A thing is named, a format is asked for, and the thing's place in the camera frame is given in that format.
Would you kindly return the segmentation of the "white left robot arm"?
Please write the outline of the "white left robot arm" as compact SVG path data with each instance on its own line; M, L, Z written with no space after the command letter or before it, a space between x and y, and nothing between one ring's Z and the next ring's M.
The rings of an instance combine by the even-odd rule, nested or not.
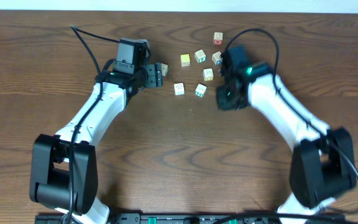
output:
M140 88L163 84L164 63L144 65L133 75L118 72L117 62L97 77L93 92L75 117L55 135L34 142L31 201L62 212L55 223L107 223L109 207L96 196L97 146L113 119Z

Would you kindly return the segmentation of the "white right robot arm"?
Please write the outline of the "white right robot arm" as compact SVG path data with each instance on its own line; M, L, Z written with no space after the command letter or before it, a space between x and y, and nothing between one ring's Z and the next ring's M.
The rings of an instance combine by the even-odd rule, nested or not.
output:
M258 110L291 149L291 194L279 213L316 215L356 186L350 133L331 129L308 111L268 64L224 62L221 74L225 84L216 90L219 109Z

